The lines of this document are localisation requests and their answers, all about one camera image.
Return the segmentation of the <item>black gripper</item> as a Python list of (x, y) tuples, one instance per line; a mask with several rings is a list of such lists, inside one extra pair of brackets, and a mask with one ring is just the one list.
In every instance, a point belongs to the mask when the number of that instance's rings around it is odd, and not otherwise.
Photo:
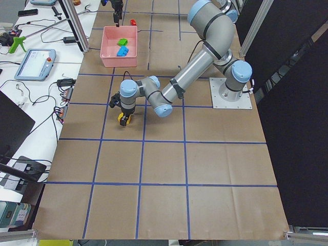
[(121, 126), (125, 127), (127, 125), (128, 118), (135, 112), (135, 107), (124, 108), (121, 107), (121, 112), (123, 113), (122, 117), (119, 120)]
[(121, 13), (123, 9), (123, 0), (110, 0), (111, 6), (114, 9), (113, 13), (113, 20), (114, 23), (116, 24), (116, 27), (120, 26), (120, 20), (121, 20)]

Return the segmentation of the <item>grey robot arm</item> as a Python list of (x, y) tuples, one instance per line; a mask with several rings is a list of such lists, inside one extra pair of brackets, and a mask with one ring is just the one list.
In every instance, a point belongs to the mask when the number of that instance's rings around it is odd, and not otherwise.
[[(110, 1), (101, 1), (101, 4), (105, 6), (107, 2), (111, 3), (111, 6), (114, 10), (113, 13), (113, 20), (114, 23), (117, 27), (119, 27), (119, 21), (122, 19), (122, 9), (123, 9), (123, 1), (115, 1), (115, 0), (110, 0)], [(221, 5), (220, 10), (225, 13), (233, 23), (236, 23), (238, 20), (238, 11), (235, 8), (234, 2), (233, 1), (218, 1)]]
[(121, 126), (129, 123), (138, 97), (145, 97), (157, 116), (170, 115), (174, 100), (183, 99), (190, 84), (210, 65), (214, 65), (226, 77), (224, 84), (219, 87), (219, 96), (228, 102), (235, 102), (241, 98), (244, 86), (251, 80), (253, 71), (249, 63), (235, 58), (232, 54), (232, 20), (211, 1), (197, 1), (188, 13), (188, 22), (203, 41), (201, 50), (170, 79), (163, 90), (160, 89), (160, 82), (156, 76), (140, 80), (123, 80), (116, 94), (118, 99), (113, 98), (110, 102), (110, 107), (121, 108), (118, 117)]

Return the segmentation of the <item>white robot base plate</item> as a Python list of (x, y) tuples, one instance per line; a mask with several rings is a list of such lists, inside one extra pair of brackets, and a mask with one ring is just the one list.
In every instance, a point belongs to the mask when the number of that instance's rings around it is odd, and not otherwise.
[(210, 77), (209, 82), (213, 109), (253, 109), (250, 94), (229, 90), (226, 87), (226, 78)]

